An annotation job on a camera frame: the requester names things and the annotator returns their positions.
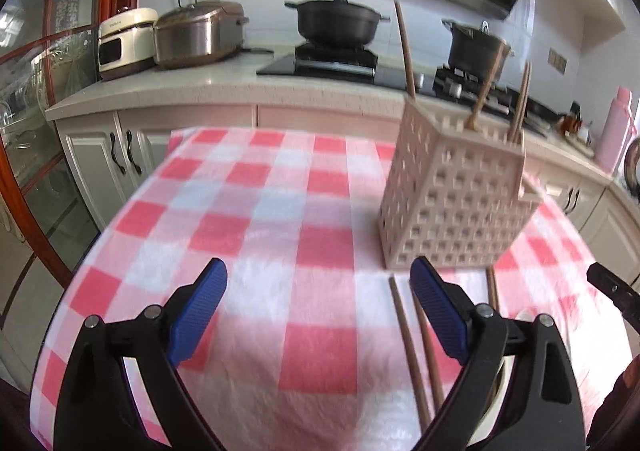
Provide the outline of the white lower kitchen cabinets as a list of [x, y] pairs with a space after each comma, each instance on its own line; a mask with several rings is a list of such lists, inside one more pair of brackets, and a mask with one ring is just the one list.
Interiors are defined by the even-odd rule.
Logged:
[[[47, 111], [94, 221], [105, 228], [131, 194], [160, 165], [173, 130], [241, 126], [306, 130], [394, 142], [399, 122], [328, 109], [260, 104], [175, 104], [122, 110], [81, 106]], [[525, 137], [528, 174], [539, 178], [578, 229], [594, 257], [617, 275], [639, 275], [639, 204], [554, 135]]]

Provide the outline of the black casserole pot with lid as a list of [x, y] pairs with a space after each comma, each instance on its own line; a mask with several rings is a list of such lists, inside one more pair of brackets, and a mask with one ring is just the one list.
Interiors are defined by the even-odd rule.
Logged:
[[285, 2], [297, 11], [298, 33], [312, 44], [334, 49], [369, 45], [381, 22], [390, 22], [376, 10], [350, 0]]

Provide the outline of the condiment tray with jars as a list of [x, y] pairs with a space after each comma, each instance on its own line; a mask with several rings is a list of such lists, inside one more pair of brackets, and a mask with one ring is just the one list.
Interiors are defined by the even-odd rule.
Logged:
[[587, 158], [593, 158], [590, 126], [582, 120], [582, 107], [577, 101], [572, 102], [570, 111], [561, 115], [556, 130], [570, 146]]

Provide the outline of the black frying pan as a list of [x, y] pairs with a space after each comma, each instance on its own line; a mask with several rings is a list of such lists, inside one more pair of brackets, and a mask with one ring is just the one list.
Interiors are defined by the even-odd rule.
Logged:
[[556, 124], [563, 117], [562, 114], [555, 112], [532, 97], [527, 98], [526, 112], [528, 116], [533, 116], [549, 124]]

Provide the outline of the beige perforated utensil basket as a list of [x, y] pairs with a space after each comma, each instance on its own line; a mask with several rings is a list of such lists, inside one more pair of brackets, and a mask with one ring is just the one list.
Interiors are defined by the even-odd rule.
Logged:
[[384, 263], [406, 270], [488, 268], [544, 200], [524, 174], [525, 149], [504, 125], [469, 130], [469, 112], [405, 99], [378, 230]]

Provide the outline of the tall black stock pot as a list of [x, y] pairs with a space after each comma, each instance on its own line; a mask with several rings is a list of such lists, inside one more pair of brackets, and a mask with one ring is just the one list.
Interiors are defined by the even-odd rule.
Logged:
[[450, 19], [442, 19], [442, 25], [451, 33], [448, 67], [483, 82], [489, 76], [498, 82], [514, 51], [505, 40], [489, 32], [488, 22], [483, 21], [479, 29]]

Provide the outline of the silver rice cooker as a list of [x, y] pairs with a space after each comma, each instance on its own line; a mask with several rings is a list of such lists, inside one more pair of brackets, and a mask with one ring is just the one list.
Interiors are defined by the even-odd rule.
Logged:
[[155, 63], [164, 69], [201, 66], [236, 55], [250, 22], [243, 6], [202, 0], [175, 8], [153, 24]]

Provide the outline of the white small cooker appliance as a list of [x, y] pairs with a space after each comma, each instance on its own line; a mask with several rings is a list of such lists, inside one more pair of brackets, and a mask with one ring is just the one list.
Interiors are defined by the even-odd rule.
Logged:
[[98, 68], [111, 81], [155, 66], [155, 9], [125, 9], [99, 25]]

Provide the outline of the large white ceramic spoon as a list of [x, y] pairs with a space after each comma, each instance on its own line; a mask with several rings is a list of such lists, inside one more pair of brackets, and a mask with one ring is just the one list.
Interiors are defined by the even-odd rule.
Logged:
[[476, 431], [476, 435], [480, 437], [480, 439], [486, 438], [497, 422], [500, 409], [502, 408], [504, 398], [506, 397], [506, 391], [509, 387], [514, 367], [514, 359], [514, 356], [505, 356], [501, 360], [494, 397], [492, 397], [489, 407], [486, 409], [483, 418], [480, 420], [480, 427], [478, 427]]

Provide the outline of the red white checkered tablecloth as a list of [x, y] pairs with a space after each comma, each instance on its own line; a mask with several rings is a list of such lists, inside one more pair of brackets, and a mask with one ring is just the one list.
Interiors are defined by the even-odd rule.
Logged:
[[229, 450], [408, 450], [420, 428], [378, 209], [393, 150], [362, 139], [200, 130], [116, 215], [43, 342], [30, 428], [52, 445], [88, 315], [129, 319], [213, 257], [229, 284], [184, 385]]

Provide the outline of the wooden framed glass door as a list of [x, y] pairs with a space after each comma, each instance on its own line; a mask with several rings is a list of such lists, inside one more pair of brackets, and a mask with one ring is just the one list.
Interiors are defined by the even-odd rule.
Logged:
[[1, 228], [25, 243], [9, 312], [33, 263], [62, 287], [96, 240], [96, 224], [44, 113], [99, 79], [99, 24], [138, 0], [1, 0]]

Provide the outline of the pink thermos bottle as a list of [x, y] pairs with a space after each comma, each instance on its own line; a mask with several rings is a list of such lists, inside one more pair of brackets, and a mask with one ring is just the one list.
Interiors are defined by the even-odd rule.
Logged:
[[594, 148], [594, 162], [605, 174], [616, 170], [623, 148], [629, 138], [637, 133], [634, 118], [631, 115], [631, 90], [620, 86], [611, 102], [600, 138]]

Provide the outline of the black gas stove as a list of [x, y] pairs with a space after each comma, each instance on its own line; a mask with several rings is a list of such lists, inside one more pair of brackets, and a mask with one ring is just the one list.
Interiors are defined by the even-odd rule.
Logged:
[[[384, 63], [367, 48], [329, 49], [305, 43], [294, 52], [257, 70], [259, 76], [300, 76], [378, 86], [386, 89], [407, 89], [403, 68]], [[480, 96], [483, 84], [475, 76], [447, 67], [433, 75], [416, 71], [413, 75], [416, 93], [435, 97], [472, 108]]]

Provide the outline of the brown wooden chopstick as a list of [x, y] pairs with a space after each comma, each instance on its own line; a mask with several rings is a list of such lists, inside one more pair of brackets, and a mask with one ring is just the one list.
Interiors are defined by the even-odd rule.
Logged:
[[444, 403], [445, 396], [442, 389], [442, 379], [440, 378], [439, 366], [435, 353], [435, 347], [431, 338], [430, 329], [428, 328], [428, 322], [426, 315], [422, 309], [416, 293], [412, 293], [412, 300], [414, 309], [416, 309], [416, 319], [418, 319], [423, 350], [426, 360], [426, 367], [428, 372], [428, 381], [430, 382], [432, 397], [434, 402], [435, 411], [438, 412]]
[[521, 81], [520, 94], [518, 95], [518, 101], [516, 101], [515, 112], [508, 133], [508, 140], [512, 142], [512, 144], [516, 144], [518, 142], [518, 137], [520, 137], [520, 130], [522, 128], [522, 121], [528, 96], [529, 78], [530, 62], [526, 61]]
[[526, 104], [529, 93], [530, 76], [532, 75], [532, 63], [527, 60], [523, 72], [520, 96], [518, 96], [518, 104], [516, 105], [516, 113], [514, 116], [514, 126], [512, 132], [512, 141], [514, 144], [522, 142], [522, 129], [524, 116], [526, 112]]
[[388, 278], [388, 284], [390, 285], [390, 294], [392, 294], [402, 344], [404, 344], [405, 348], [414, 399], [416, 399], [416, 411], [418, 412], [420, 428], [421, 431], [425, 431], [431, 423], [431, 414], [430, 411], [428, 411], [428, 403], [426, 400], [418, 357], [416, 356], [416, 349], [413, 345], [410, 327], [406, 317], [404, 304], [402, 304], [397, 280], [393, 275]]
[[414, 81], [414, 74], [412, 68], [412, 60], [410, 55], [409, 39], [406, 30], [404, 14], [402, 13], [401, 3], [399, 0], [394, 0], [396, 18], [398, 23], [400, 44], [402, 59], [404, 60], [407, 94], [412, 98], [416, 98], [416, 82]]
[[495, 311], [500, 310], [499, 304], [499, 296], [498, 296], [498, 287], [496, 281], [496, 273], [494, 267], [488, 267], [486, 269], [486, 283], [487, 283], [487, 291], [488, 291], [488, 303], [489, 305], [495, 309]]
[[492, 63], [491, 69], [489, 71], [488, 78], [483, 83], [482, 88], [480, 89], [480, 93], [478, 94], [477, 100], [474, 104], [472, 112], [470, 116], [464, 122], [464, 128], [466, 130], [472, 130], [472, 132], [476, 132], [477, 128], [475, 126], [476, 120], [480, 116], [480, 112], [482, 112], [486, 99], [489, 94], [489, 90], [491, 89], [492, 84], [494, 84], [494, 79], [497, 75], [500, 64], [503, 60], [503, 52], [506, 49], [505, 44], [500, 44], [498, 50], [495, 55], [494, 62]]

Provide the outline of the gold wall switch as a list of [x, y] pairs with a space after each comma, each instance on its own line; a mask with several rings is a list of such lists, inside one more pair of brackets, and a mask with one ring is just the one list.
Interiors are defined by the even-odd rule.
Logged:
[[567, 60], [555, 49], [549, 48], [547, 62], [555, 71], [558, 71], [560, 74], [565, 74]]

